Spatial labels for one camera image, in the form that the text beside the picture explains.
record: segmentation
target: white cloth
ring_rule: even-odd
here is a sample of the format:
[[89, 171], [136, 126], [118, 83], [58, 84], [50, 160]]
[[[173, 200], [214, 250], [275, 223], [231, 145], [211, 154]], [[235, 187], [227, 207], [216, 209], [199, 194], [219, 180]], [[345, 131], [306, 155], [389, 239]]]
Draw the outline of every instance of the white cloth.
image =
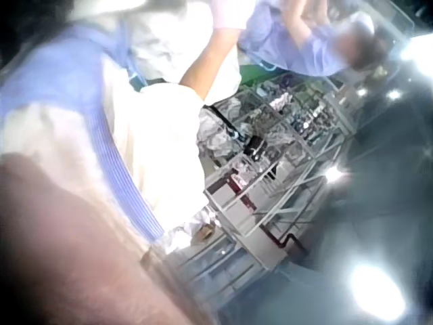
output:
[[[125, 14], [125, 18], [138, 69], [149, 80], [162, 78], [179, 83], [212, 34], [209, 1], [76, 0], [69, 19], [91, 18], [104, 28], [114, 30], [116, 24], [110, 15], [104, 14], [136, 8]], [[242, 1], [254, 3], [254, 0]], [[241, 79], [237, 48], [234, 47], [221, 65], [205, 103], [211, 105], [232, 96]]]
[[[173, 84], [136, 93], [127, 72], [110, 58], [103, 58], [103, 68], [104, 109], [116, 146], [156, 219], [170, 230], [208, 202], [196, 146], [203, 101]], [[59, 186], [94, 205], [129, 249], [144, 253], [148, 243], [115, 202], [81, 115], [34, 103], [6, 117], [0, 139], [0, 154], [31, 158]]]
[[[202, 53], [213, 31], [208, 0], [187, 0], [164, 11], [136, 11], [127, 15], [137, 66], [147, 79], [178, 83]], [[241, 82], [237, 48], [226, 57], [205, 103], [232, 96]]]
[[210, 0], [214, 28], [245, 29], [256, 0]]

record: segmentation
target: blue strap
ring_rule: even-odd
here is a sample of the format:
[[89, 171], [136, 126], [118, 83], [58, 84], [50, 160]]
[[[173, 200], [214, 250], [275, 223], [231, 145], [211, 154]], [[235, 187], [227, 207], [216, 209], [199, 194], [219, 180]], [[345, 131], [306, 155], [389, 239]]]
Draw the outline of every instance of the blue strap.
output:
[[133, 227], [148, 241], [156, 241], [164, 234], [164, 230], [119, 155], [104, 112], [93, 111], [87, 116], [87, 122], [93, 148], [117, 202]]

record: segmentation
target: bright light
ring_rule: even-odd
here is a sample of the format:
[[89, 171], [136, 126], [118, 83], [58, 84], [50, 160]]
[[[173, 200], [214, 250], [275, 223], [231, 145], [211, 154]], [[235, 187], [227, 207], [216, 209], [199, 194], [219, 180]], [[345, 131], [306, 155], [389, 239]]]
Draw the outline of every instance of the bright light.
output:
[[334, 183], [335, 181], [338, 181], [341, 176], [343, 176], [343, 173], [339, 171], [335, 166], [330, 167], [325, 173], [325, 177], [328, 183]]
[[361, 88], [357, 91], [359, 97], [364, 97], [365, 95], [367, 95], [367, 92], [368, 91], [366, 90], [366, 88]]
[[359, 266], [350, 284], [359, 307], [381, 320], [393, 321], [402, 316], [406, 304], [398, 286], [381, 269]]
[[401, 52], [402, 60], [414, 60], [419, 71], [433, 77], [433, 34], [413, 37]]
[[387, 96], [390, 100], [397, 100], [401, 97], [401, 93], [398, 90], [392, 90], [388, 93]]

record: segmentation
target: blue shirt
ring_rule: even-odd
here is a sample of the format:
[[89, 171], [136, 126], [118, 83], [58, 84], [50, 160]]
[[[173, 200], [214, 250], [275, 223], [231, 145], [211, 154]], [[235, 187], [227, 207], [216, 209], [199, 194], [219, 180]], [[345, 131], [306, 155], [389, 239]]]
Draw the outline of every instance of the blue shirt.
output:
[[348, 64], [334, 51], [336, 32], [331, 26], [313, 29], [310, 39], [298, 49], [283, 23], [281, 12], [266, 3], [257, 5], [239, 41], [249, 56], [284, 70], [312, 77], [330, 76]]

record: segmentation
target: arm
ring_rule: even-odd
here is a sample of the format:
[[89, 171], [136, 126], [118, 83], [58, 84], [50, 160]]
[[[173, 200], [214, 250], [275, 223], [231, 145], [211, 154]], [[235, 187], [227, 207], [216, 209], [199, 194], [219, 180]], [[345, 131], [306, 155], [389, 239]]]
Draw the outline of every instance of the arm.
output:
[[303, 47], [312, 33], [310, 27], [302, 19], [306, 4], [307, 0], [286, 0], [281, 11], [284, 24], [298, 49]]
[[208, 45], [185, 73], [180, 84], [192, 88], [204, 100], [240, 33], [240, 29], [214, 29]]
[[181, 79], [181, 85], [192, 88], [202, 99], [206, 97], [221, 64], [246, 28], [255, 3], [255, 0], [210, 0], [213, 34], [204, 51]]
[[317, 8], [314, 13], [315, 21], [319, 25], [329, 24], [329, 18], [327, 16], [327, 0], [317, 0]]

